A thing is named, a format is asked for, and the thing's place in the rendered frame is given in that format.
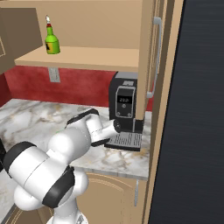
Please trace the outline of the black appliance at counter edge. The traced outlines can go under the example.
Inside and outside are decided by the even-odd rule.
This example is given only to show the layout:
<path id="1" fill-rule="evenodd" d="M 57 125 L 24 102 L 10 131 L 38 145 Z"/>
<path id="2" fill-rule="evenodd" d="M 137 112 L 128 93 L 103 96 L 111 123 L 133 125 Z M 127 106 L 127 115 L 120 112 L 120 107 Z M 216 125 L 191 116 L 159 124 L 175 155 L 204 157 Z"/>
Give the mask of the black appliance at counter edge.
<path id="1" fill-rule="evenodd" d="M 6 150 L 4 148 L 4 144 L 2 142 L 2 139 L 0 138 L 0 172 L 4 170 L 4 157 L 6 154 Z"/>

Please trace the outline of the tan fridge housing panel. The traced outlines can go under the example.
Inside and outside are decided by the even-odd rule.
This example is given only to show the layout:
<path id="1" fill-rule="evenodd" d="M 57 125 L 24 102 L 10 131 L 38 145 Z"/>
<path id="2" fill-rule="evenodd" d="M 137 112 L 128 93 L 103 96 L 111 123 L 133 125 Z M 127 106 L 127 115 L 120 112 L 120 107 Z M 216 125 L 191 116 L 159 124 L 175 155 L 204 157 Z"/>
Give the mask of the tan fridge housing panel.
<path id="1" fill-rule="evenodd" d="M 184 0 L 167 0 L 161 58 L 151 116 L 149 177 L 145 189 L 141 224 L 148 224 L 151 214 L 183 6 Z"/>

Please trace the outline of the black fridge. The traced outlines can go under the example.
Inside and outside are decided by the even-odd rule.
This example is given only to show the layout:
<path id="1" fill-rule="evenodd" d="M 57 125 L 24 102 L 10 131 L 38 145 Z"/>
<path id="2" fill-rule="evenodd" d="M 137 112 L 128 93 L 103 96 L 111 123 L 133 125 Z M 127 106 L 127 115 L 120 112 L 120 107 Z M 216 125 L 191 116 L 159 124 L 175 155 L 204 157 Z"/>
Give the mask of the black fridge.
<path id="1" fill-rule="evenodd" d="M 224 0 L 184 0 L 149 224 L 224 224 Z"/>

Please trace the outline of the green glass bottle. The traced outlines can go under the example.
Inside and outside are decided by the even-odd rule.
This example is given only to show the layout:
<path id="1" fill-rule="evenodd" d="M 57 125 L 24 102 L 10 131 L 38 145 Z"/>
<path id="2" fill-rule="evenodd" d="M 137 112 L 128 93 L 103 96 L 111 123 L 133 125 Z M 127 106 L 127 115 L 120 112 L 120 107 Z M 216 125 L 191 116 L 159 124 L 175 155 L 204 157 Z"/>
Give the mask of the green glass bottle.
<path id="1" fill-rule="evenodd" d="M 45 37 L 45 47 L 48 54 L 58 54 L 60 53 L 60 43 L 58 38 L 53 34 L 53 28 L 51 25 L 50 18 L 45 16 L 46 20 L 46 31 L 47 35 Z"/>

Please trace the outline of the grey wall outlet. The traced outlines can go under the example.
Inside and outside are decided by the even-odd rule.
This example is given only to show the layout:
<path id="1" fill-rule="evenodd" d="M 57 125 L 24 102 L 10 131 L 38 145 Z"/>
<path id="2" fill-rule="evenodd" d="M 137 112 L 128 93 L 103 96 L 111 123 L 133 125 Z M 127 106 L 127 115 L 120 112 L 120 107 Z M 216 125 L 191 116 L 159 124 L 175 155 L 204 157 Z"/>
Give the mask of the grey wall outlet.
<path id="1" fill-rule="evenodd" d="M 57 67 L 49 67 L 48 73 L 49 73 L 50 82 L 60 83 L 60 72 Z"/>

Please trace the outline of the tan lower cabinet door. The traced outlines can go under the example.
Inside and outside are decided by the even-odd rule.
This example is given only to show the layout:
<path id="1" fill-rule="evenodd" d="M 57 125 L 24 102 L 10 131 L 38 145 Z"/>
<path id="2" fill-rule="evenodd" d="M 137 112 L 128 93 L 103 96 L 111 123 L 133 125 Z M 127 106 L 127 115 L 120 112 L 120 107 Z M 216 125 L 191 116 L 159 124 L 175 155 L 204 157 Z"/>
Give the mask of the tan lower cabinet door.
<path id="1" fill-rule="evenodd" d="M 87 190 L 77 198 L 89 224 L 141 224 L 146 181 L 139 180 L 138 202 L 134 206 L 136 179 L 87 173 Z"/>

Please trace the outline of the tan upper cabinet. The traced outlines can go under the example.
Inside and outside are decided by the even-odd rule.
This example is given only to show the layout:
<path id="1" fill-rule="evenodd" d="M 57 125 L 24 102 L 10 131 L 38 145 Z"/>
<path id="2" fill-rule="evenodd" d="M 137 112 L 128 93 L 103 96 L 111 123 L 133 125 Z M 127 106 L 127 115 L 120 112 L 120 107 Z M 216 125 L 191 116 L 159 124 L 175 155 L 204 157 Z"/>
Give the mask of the tan upper cabinet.
<path id="1" fill-rule="evenodd" d="M 42 36 L 46 17 L 59 39 L 60 53 L 43 46 L 16 59 L 20 66 L 107 71 L 138 69 L 142 3 L 135 0 L 26 1 L 37 10 Z"/>

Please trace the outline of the black coffee machine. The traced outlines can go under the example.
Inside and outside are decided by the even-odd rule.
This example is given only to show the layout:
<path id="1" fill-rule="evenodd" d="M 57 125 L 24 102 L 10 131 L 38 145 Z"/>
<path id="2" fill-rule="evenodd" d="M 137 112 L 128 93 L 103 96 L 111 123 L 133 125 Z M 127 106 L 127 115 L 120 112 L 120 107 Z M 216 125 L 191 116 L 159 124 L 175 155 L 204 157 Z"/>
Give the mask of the black coffee machine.
<path id="1" fill-rule="evenodd" d="M 108 88 L 109 119 L 116 119 L 121 133 L 112 137 L 105 147 L 126 151 L 140 151 L 144 120 L 136 119 L 137 73 L 116 72 Z"/>

